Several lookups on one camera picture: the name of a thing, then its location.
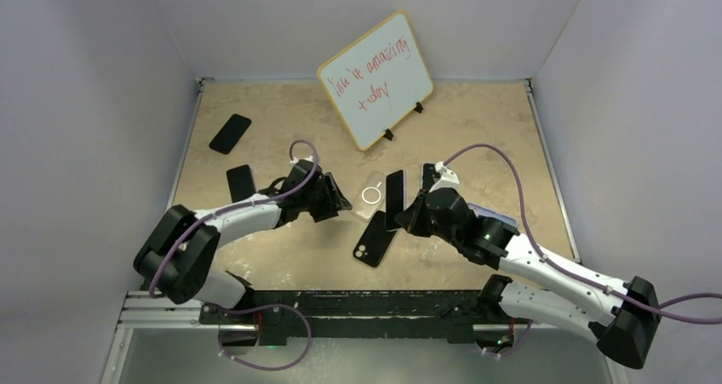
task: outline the red handwritten text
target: red handwritten text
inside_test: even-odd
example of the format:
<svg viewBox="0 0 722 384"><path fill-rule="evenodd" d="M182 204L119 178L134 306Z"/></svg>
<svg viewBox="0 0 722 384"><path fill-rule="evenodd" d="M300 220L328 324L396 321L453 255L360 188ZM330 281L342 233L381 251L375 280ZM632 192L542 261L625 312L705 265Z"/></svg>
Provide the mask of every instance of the red handwritten text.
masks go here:
<svg viewBox="0 0 722 384"><path fill-rule="evenodd" d="M380 98L386 96L388 99L388 83L384 83L382 88L375 88L374 85L371 85L371 95L367 97L366 99L359 100L358 101L358 108L360 110L367 110L366 105L371 105L376 103L377 100Z"/></svg>
<svg viewBox="0 0 722 384"><path fill-rule="evenodd" d="M359 70L357 67L354 67L353 70L347 69L347 71L351 73L357 80L364 78L363 76L361 76L361 70Z"/></svg>
<svg viewBox="0 0 722 384"><path fill-rule="evenodd" d="M346 90L346 88L350 84L348 82L348 79L345 77L342 78L340 82L335 82L334 79L332 79L330 77L326 80L329 81L329 83L331 84L331 87L334 88L336 95L339 97L341 97L341 94L343 93L343 91Z"/></svg>
<svg viewBox="0 0 722 384"><path fill-rule="evenodd" d="M406 39L404 39L404 37L401 37L398 39L398 41L396 41L396 43L389 43L387 48L383 49L371 60L369 60L366 63L366 70L368 70L369 73L373 73L379 70L381 65L403 53L406 53L406 59L409 59L411 57L409 43L406 42Z"/></svg>

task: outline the whiteboard frame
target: whiteboard frame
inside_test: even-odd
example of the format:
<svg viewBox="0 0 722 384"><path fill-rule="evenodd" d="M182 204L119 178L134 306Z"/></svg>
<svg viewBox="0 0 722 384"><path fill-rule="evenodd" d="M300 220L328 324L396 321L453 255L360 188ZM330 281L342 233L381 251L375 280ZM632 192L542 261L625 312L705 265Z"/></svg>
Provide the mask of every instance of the whiteboard frame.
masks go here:
<svg viewBox="0 0 722 384"><path fill-rule="evenodd" d="M331 95L331 92L329 92L329 88L326 87L326 85L324 84L324 81L321 79L321 70L324 69L329 63L331 63L331 62L333 62L334 60L336 60L336 58L338 58L338 57L341 56L342 54L345 54L349 49L351 49L351 48L353 48L354 46L356 46L356 44L358 44L359 42L363 41L367 36L369 36L370 34L374 33L377 29L379 29L379 28L381 28L382 26L384 26L389 20L393 19L393 17L395 17L396 15L399 15L399 14L401 14L401 15L404 17L404 19L406 20L406 24L409 26L409 31L411 31L411 37L414 39L414 43L416 44L416 48L417 48L417 50L419 51L419 57L421 58L421 63L424 65L424 70L427 72L427 76L428 76L429 82L431 82L431 89L429 90L429 93L423 95L423 96L422 96L419 100L417 100L417 101L423 102L424 100L426 100L427 97L428 97L429 95L431 95L431 93L433 92L433 79L431 79L431 73L429 73L429 71L428 71L427 62L426 62L426 60L425 60L424 57L423 57L423 54L422 54L422 52L421 52L421 48L419 47L419 41L416 39L416 34L414 33L414 28L411 26L411 22L409 22L409 16L408 16L408 15L406 14L406 12L404 12L403 10L398 10L398 11L394 12L393 14L389 15L388 17L386 17L386 19L384 19L383 21L381 21L378 25L374 26L370 31L366 32L364 35L362 35L361 37L359 37L358 39L356 39L355 41L353 41L353 43L351 43L350 45L346 46L341 52L339 52L338 54L334 55L334 57L332 57L331 59L325 61L321 66L318 67L318 70L316 71L316 77L318 78L318 82L321 83L321 87L324 88L324 91L325 91L326 94L329 96L329 99L331 100L331 104L334 105L334 109L336 110L336 112L338 113L339 117L341 118L341 121L343 122L343 126L346 128L346 131L348 132L348 134L349 134L349 135L351 136L351 138L353 139L353 144L355 144L355 145L356 145L356 148L358 148L358 149L359 149L360 151L362 151L362 152L365 152L366 150L370 149L374 144L376 144L376 143L384 136L385 133L379 134L378 138L376 138L375 140L371 141L371 144L369 144L369 146L367 146L366 148L361 147L361 146L359 145L358 141L356 140L356 137L353 135L353 132L351 131L351 128L348 127L348 123L346 122L346 119L343 117L343 113L341 113L341 109L339 109L338 105L336 104L336 101L334 100L334 97ZM416 104L411 105L411 108L410 108L406 113L404 113L404 115L402 115L396 122L392 123L392 124L390 125L390 127L388 127L388 128L389 128L389 129L392 129L392 128L393 128L394 126L396 126L399 122L401 122L401 120L403 120L404 117L409 116L409 113L413 112L415 108L416 108Z"/></svg>

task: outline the enclosure floor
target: enclosure floor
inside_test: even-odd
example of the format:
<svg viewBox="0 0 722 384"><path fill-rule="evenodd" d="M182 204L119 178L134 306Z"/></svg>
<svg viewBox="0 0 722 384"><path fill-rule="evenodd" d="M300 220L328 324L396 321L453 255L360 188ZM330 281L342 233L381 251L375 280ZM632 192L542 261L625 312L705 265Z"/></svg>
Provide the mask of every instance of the enclosure floor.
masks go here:
<svg viewBox="0 0 722 384"><path fill-rule="evenodd" d="M229 155L208 144L237 113L253 123ZM249 164L257 188L289 173L288 148L308 139L324 172L355 200L371 171L407 174L407 203L420 186L421 165L444 160L472 143L499 146L524 185L526 214L537 241L567 258L570 239L522 83L436 83L422 114L412 112L368 151L356 149L341 117L314 83L209 83L194 124L174 197L190 209L231 202L226 170ZM298 155L308 154L299 146ZM476 149L453 164L468 201L519 219L519 194L506 163ZM213 267L257 289L478 289L492 273L438 238L397 233L377 268L352 257L366 221L350 212L313 223L304 214L281 229L257 232L219 249Z"/></svg>

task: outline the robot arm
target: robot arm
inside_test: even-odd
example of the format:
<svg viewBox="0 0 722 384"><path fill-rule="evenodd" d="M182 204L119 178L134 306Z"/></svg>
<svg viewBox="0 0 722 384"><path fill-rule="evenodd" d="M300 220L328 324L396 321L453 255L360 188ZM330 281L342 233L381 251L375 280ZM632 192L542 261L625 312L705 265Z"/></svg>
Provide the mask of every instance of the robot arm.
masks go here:
<svg viewBox="0 0 722 384"><path fill-rule="evenodd" d="M182 205L168 209L138 252L133 268L146 280L152 280L174 242L200 218L200 225L170 258L158 280L158 288L176 304L191 299L235 307L248 285L242 278L210 269L216 250L254 232L271 230L294 221L308 212L319 222L338 216L351 204L341 194L331 173L309 160L300 160L282 181L280 189L269 186L252 197L226 207L191 211ZM269 201L310 180L299 191L280 201Z"/></svg>
<svg viewBox="0 0 722 384"><path fill-rule="evenodd" d="M397 215L408 233L436 236L478 265L519 275L548 289L535 289L494 275L484 287L486 305L508 317L527 318L577 333L597 344L607 357L631 368L642 368L660 322L658 315L611 295L621 292L650 307L658 307L654 287L635 277L630 283L592 271L553 252L537 253L529 238L500 219L477 215L456 191L456 174L437 164L440 178L427 192ZM554 262L563 271L546 263ZM595 289L566 273L591 279Z"/></svg>

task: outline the clear phone case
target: clear phone case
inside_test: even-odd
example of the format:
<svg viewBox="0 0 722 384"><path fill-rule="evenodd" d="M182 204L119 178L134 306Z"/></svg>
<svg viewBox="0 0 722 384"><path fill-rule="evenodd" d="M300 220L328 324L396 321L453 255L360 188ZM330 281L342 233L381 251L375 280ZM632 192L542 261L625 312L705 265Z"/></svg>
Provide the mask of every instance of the clear phone case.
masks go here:
<svg viewBox="0 0 722 384"><path fill-rule="evenodd" d="M386 198L386 176L371 171L352 201L353 213L368 221L381 207Z"/></svg>

